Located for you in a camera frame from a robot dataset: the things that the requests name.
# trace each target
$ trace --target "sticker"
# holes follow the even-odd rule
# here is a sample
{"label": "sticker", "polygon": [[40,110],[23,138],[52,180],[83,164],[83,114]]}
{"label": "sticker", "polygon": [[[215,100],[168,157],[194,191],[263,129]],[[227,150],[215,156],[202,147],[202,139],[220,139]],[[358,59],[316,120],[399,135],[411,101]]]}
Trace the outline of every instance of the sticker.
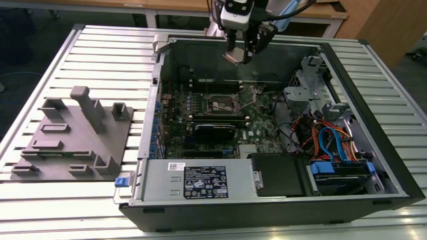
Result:
{"label": "sticker", "polygon": [[184,198],[228,198],[226,166],[184,167]]}
{"label": "sticker", "polygon": [[170,171],[184,171],[186,163],[184,162],[170,162],[167,170]]}
{"label": "sticker", "polygon": [[138,7],[138,8],[142,8],[142,7],[143,7],[143,4],[124,3],[123,5],[124,5],[126,7]]}

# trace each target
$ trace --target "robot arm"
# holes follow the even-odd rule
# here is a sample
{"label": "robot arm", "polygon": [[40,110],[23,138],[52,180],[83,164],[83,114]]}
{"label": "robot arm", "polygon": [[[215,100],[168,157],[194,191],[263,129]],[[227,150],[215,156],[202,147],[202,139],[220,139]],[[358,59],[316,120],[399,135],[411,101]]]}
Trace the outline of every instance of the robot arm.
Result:
{"label": "robot arm", "polygon": [[[227,39],[224,57],[235,64],[247,64],[252,55],[260,53],[272,41],[279,32],[276,25],[283,31],[290,23],[283,20],[294,17],[315,2],[316,0],[311,0],[295,10],[300,0],[292,0],[282,12],[284,15],[272,16],[267,11],[268,0],[214,0],[212,19]],[[242,32],[244,49],[235,47],[238,32]]]}

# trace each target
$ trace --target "open computer tower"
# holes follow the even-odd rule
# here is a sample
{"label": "open computer tower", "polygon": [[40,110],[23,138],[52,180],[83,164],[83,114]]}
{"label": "open computer tower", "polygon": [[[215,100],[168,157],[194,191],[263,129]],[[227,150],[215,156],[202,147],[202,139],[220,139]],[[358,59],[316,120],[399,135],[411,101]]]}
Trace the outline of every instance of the open computer tower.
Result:
{"label": "open computer tower", "polygon": [[120,211],[148,232],[340,224],[423,192],[330,44],[163,36]]}

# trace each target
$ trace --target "blue tab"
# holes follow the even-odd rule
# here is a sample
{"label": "blue tab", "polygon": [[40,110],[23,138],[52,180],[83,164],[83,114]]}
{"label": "blue tab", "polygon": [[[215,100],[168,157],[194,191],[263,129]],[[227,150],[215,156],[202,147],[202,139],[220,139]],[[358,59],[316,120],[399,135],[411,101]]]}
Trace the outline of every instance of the blue tab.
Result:
{"label": "blue tab", "polygon": [[130,187],[130,177],[116,177],[114,181],[116,188],[128,188]]}
{"label": "blue tab", "polygon": [[314,164],[316,164],[319,173],[322,174],[332,174],[335,173],[332,163],[330,161],[318,161]]}
{"label": "blue tab", "polygon": [[373,173],[375,173],[375,166],[374,166],[374,164],[371,163],[371,162],[367,162],[367,169],[369,169],[369,171],[370,171],[370,173],[373,174]]}
{"label": "blue tab", "polygon": [[311,164],[310,165],[310,168],[311,168],[311,173],[315,175],[319,173],[319,169],[318,169],[318,166],[315,164]]}
{"label": "blue tab", "polygon": [[316,161],[310,165],[312,174],[332,174],[335,173],[332,163],[330,161]]}

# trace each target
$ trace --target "power supply label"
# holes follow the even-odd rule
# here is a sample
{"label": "power supply label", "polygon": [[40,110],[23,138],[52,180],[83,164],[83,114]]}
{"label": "power supply label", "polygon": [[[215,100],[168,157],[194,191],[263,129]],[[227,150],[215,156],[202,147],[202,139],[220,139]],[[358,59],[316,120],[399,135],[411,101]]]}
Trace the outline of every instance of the power supply label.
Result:
{"label": "power supply label", "polygon": [[228,198],[226,166],[184,167],[184,198]]}

